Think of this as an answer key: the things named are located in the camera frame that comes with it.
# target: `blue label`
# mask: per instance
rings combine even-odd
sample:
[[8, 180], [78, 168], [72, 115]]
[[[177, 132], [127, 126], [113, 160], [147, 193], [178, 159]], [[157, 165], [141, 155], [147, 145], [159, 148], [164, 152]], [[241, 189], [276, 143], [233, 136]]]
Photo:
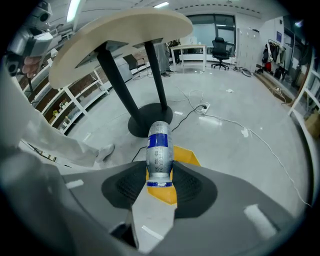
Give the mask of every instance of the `blue label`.
[[153, 147], [168, 147], [168, 135], [164, 133], [152, 134], [148, 140], [148, 149]]
[[146, 182], [146, 185], [148, 187], [161, 187], [161, 188], [167, 188], [172, 187], [172, 182]]

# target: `cardboard box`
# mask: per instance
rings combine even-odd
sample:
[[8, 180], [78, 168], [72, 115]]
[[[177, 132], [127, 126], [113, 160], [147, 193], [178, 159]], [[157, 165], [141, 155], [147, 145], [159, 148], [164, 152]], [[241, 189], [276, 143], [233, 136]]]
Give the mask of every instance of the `cardboard box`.
[[320, 136], [320, 114], [317, 110], [305, 120], [305, 126], [311, 136], [315, 139]]

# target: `black office chair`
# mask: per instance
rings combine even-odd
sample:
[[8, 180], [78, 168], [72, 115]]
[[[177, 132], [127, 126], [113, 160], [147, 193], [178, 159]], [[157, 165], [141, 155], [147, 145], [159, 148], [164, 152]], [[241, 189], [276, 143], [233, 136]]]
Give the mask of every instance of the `black office chair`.
[[226, 50], [227, 48], [227, 42], [222, 37], [216, 37], [213, 41], [213, 50], [212, 50], [212, 57], [219, 60], [218, 64], [211, 64], [211, 68], [215, 68], [216, 66], [219, 66], [219, 69], [221, 67], [224, 67], [224, 70], [229, 69], [226, 63], [223, 63], [223, 60], [229, 60], [230, 58], [230, 52]]
[[[125, 56], [123, 57], [124, 60], [129, 64], [129, 70], [134, 70], [134, 69], [137, 69], [138, 70], [138, 73], [139, 73], [139, 76], [140, 77], [140, 72], [139, 72], [139, 68], [142, 67], [143, 65], [145, 65], [145, 69], [147, 69], [147, 64], [146, 64], [146, 61], [144, 58], [139, 58], [139, 59], [136, 59], [132, 54], [128, 55], [128, 56]], [[143, 63], [142, 64], [139, 64], [138, 65], [138, 61], [139, 60], [143, 60]]]

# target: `silver can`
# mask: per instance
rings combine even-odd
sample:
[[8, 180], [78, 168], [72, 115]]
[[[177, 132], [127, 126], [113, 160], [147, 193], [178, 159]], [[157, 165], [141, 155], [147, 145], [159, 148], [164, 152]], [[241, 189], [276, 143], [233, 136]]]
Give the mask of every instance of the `silver can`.
[[146, 166], [149, 172], [149, 187], [170, 187], [170, 172], [174, 162], [174, 146], [169, 124], [154, 122], [149, 130], [146, 149]]

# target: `shoes on floor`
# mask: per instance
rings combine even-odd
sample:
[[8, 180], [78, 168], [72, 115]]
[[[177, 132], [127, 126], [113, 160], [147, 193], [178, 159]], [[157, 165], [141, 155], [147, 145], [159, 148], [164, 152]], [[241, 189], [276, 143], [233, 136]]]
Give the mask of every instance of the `shoes on floor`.
[[161, 76], [163, 76], [164, 78], [169, 78], [170, 77], [170, 75], [167, 72], [163, 72], [161, 74]]
[[115, 147], [115, 144], [109, 144], [108, 146], [101, 148], [95, 161], [99, 164], [102, 163], [104, 159], [115, 150]]

